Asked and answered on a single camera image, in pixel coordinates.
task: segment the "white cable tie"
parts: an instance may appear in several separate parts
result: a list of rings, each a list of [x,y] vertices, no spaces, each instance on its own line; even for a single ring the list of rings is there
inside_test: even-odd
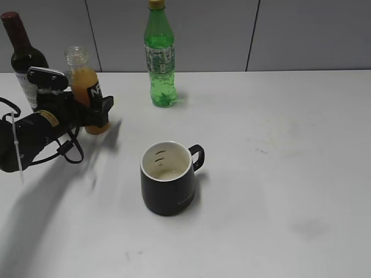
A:
[[[20,154],[19,154],[19,147],[18,147],[19,142],[18,142],[17,134],[16,134],[16,124],[14,122],[14,112],[13,111],[12,111],[12,127],[13,127],[14,146],[16,147],[16,153],[17,153],[18,169],[19,169],[19,173],[20,173],[20,176],[21,176],[22,185],[24,185],[22,162],[21,162],[21,157],[20,157]]]

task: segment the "black label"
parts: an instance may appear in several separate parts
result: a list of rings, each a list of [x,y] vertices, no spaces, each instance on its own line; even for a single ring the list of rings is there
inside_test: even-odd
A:
[[[102,91],[100,90],[99,82],[88,88],[88,96],[90,99],[90,107],[94,110],[102,110]]]

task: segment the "yellow bottle cap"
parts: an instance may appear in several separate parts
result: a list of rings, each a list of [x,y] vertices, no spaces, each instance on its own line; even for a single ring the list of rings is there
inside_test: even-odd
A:
[[[165,7],[165,0],[148,0],[148,7],[151,10],[162,10]]]

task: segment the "orange juice bottle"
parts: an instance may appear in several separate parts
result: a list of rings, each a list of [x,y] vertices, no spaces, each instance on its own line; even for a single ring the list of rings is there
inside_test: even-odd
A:
[[[71,68],[72,92],[75,99],[92,109],[102,109],[102,92],[100,90],[98,76],[92,68],[88,66],[88,52],[82,46],[70,46],[64,52],[67,64]],[[85,130],[89,134],[100,134],[105,132],[110,126],[107,123],[104,127],[86,126]]]

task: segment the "mug handle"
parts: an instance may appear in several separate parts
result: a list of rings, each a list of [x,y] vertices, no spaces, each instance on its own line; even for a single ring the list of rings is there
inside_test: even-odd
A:
[[[194,171],[197,171],[201,168],[205,161],[205,151],[200,145],[194,145],[191,148],[189,148],[191,155],[194,155],[198,152],[198,159],[195,163],[193,163],[193,169]]]

